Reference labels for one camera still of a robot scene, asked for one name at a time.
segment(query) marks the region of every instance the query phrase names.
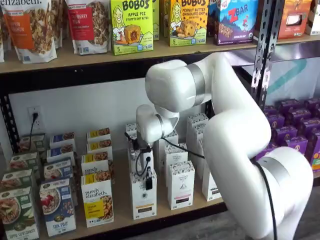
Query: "yellow label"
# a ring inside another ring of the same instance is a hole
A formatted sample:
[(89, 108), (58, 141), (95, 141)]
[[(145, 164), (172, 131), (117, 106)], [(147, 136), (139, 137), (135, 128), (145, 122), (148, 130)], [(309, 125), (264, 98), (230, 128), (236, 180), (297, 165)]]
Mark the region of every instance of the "yellow label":
[(93, 184), (97, 182), (95, 173), (85, 175), (84, 177), (85, 177), (85, 184)]
[(98, 132), (98, 131), (91, 131), (91, 132), (90, 132), (90, 138), (98, 137), (98, 135), (99, 135), (99, 132)]
[(96, 149), (99, 149), (99, 143), (98, 142), (91, 143), (90, 150), (96, 150)]
[(84, 203), (84, 213), (86, 219), (101, 218), (105, 215), (104, 202), (99, 201)]
[(95, 162), (95, 158), (94, 158), (94, 155), (93, 154), (87, 154), (85, 155), (84, 157), (84, 163), (92, 163), (92, 162)]

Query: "cartoon illustration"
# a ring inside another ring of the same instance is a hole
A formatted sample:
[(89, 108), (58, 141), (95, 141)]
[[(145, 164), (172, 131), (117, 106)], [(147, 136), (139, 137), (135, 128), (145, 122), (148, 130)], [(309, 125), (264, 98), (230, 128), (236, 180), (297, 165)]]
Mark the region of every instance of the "cartoon illustration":
[(245, 19), (243, 19), (242, 26), (244, 26), (243, 31), (246, 31), (248, 27), (248, 15), (246, 15)]

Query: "orange label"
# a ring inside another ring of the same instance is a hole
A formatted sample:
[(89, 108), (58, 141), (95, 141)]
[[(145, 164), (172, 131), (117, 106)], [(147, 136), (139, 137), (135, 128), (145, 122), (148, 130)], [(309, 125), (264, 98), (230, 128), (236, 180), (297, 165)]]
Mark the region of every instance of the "orange label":
[(30, 16), (23, 11), (8, 11), (4, 15), (5, 23), (13, 41), (18, 49), (34, 49), (30, 27)]

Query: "black cable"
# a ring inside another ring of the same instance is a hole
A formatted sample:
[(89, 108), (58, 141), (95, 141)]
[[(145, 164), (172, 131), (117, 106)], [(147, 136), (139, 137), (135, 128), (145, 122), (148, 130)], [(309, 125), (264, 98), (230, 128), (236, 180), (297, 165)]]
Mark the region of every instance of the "black cable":
[(276, 215), (275, 215), (275, 209), (274, 209), (274, 202), (272, 200), (272, 196), (271, 196), (271, 191), (270, 191), (270, 186), (269, 186), (269, 183), (268, 183), (268, 179), (267, 179), (267, 176), (265, 174), (265, 171), (263, 170), (263, 168), (261, 167), (261, 165), (258, 163), (258, 162), (253, 162), (253, 165), (255, 165), (262, 177), (263, 177), (263, 180), (264, 180), (264, 183), (265, 183), (265, 186), (266, 186), (266, 190), (268, 192), (268, 197), (269, 197), (269, 202), (270, 202), (270, 208), (271, 208), (271, 215), (272, 215), (272, 224), (273, 224), (273, 239), (274, 240), (278, 240), (278, 234), (277, 234), (277, 223), (276, 223)]
[(170, 142), (169, 140), (165, 139), (164, 137), (162, 137), (161, 139), (165, 140), (168, 144), (170, 144), (170, 145), (172, 145), (172, 146), (174, 146), (174, 147), (176, 147), (176, 148), (178, 148), (178, 149), (181, 149), (181, 150), (183, 150), (183, 151), (186, 151), (186, 152), (188, 152), (188, 153), (190, 153), (190, 154), (193, 154), (193, 155), (195, 155), (195, 156), (197, 156), (197, 157), (199, 157), (199, 158), (205, 159), (204, 156), (202, 156), (202, 155), (200, 155), (200, 154), (197, 154), (197, 153), (195, 153), (195, 152), (193, 152), (193, 151), (190, 151), (190, 150), (188, 150), (188, 149), (186, 149), (186, 148), (184, 148), (184, 147), (181, 147), (181, 146), (179, 146), (179, 145), (175, 145), (175, 144), (173, 144), (172, 142)]
[(38, 118), (38, 113), (33, 113), (32, 114), (32, 124), (31, 124), (31, 130), (30, 130), (30, 138), (29, 138), (29, 148), (28, 148), (28, 151), (30, 151), (30, 148), (31, 148), (31, 137), (32, 137), (32, 130), (34, 129), (34, 124), (36, 122)]

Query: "granola bag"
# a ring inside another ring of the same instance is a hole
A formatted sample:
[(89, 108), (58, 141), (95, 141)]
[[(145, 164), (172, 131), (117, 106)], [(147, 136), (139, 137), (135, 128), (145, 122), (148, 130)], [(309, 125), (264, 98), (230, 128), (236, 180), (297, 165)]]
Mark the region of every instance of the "granola bag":
[(57, 58), (51, 0), (2, 0), (0, 5), (20, 61), (47, 63)]
[(66, 0), (66, 4), (74, 53), (106, 53), (109, 38), (109, 0)]

